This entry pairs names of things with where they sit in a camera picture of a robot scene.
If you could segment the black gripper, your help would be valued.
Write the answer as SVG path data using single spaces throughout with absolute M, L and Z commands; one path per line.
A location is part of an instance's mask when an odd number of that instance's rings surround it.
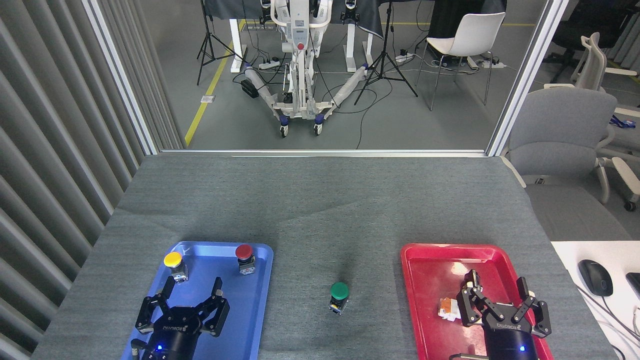
M 142 299 L 135 328 L 141 334 L 153 331 L 144 347 L 144 360 L 192 360 L 201 333 L 212 337 L 222 334 L 230 310 L 229 302 L 224 298 L 222 278 L 215 278 L 210 296 L 200 304 L 199 317 L 173 315 L 167 300 L 175 285 L 173 276 L 168 276 L 160 292 Z M 160 317 L 153 325 L 157 307 L 168 316 Z
M 490 360 L 537 360 L 538 354 L 533 335 L 546 338 L 552 333 L 546 301 L 538 300 L 524 277 L 516 280 L 521 304 L 510 320 L 501 321 L 501 311 L 483 294 L 481 285 L 464 287 L 456 296 L 462 325 L 477 324 L 487 313 L 493 320 L 484 320 L 482 328 L 486 352 Z M 532 309 L 535 324 L 525 319 Z

